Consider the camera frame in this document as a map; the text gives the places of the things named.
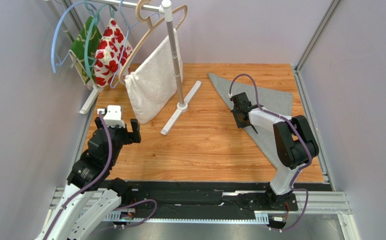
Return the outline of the grey cloth napkin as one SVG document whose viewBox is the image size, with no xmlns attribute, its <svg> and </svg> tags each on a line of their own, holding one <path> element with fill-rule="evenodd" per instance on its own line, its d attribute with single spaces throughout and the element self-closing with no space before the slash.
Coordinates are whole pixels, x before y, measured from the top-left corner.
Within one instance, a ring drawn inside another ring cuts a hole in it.
<svg viewBox="0 0 386 240">
<path fill-rule="evenodd" d="M 233 102 L 229 99 L 229 87 L 231 81 L 213 73 L 208 73 L 207 75 L 216 92 L 228 106 L 229 110 L 232 110 Z M 232 93 L 237 94 L 242 92 L 247 94 L 247 97 L 252 104 L 256 104 L 254 86 L 240 83 L 239 80 L 237 80 L 232 87 Z M 280 115 L 292 115 L 293 95 L 291 93 L 263 87 L 258 87 L 257 92 L 259 103 L 267 110 Z M 278 168 L 281 165 L 276 151 L 274 133 L 261 127 L 257 127 L 256 130 L 253 130 L 252 127 L 246 127 L 242 129 L 241 132 L 249 134 L 251 139 L 275 168 Z"/>
</svg>

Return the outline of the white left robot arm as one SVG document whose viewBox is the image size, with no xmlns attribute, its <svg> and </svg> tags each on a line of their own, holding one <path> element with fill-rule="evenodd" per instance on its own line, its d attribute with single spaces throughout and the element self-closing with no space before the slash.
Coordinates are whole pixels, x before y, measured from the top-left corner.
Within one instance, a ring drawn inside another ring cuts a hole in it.
<svg viewBox="0 0 386 240">
<path fill-rule="evenodd" d="M 95 118 L 97 129 L 88 140 L 87 149 L 73 165 L 60 202 L 37 239 L 80 240 L 112 210 L 132 203 L 133 187 L 115 178 L 108 183 L 98 202 L 80 216 L 86 203 L 104 185 L 122 147 L 141 142 L 139 122 L 133 118 L 130 123 L 132 131 L 127 130 L 122 120 L 108 125 L 106 120 Z"/>
</svg>

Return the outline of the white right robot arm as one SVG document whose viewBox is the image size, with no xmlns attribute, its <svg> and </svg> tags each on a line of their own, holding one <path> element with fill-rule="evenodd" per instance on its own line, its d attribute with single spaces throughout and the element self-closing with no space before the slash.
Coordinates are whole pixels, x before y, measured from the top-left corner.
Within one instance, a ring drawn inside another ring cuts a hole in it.
<svg viewBox="0 0 386 240">
<path fill-rule="evenodd" d="M 270 191 L 274 196 L 288 194 L 300 171 L 319 154 L 308 119 L 303 115 L 285 116 L 259 104 L 253 105 L 243 92 L 231 96 L 230 101 L 238 128 L 260 127 L 273 133 L 276 153 L 282 166 L 270 182 Z"/>
</svg>

